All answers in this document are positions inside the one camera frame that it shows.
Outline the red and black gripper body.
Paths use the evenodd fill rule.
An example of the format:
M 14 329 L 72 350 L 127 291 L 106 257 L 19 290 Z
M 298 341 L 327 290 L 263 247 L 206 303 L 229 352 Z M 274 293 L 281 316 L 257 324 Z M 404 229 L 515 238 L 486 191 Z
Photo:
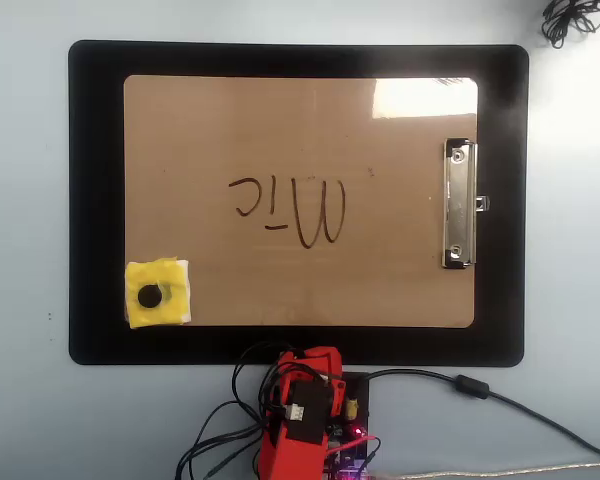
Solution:
M 285 351 L 278 361 L 278 378 L 281 382 L 318 378 L 324 382 L 339 382 L 342 375 L 342 356 L 335 347 L 293 348 Z

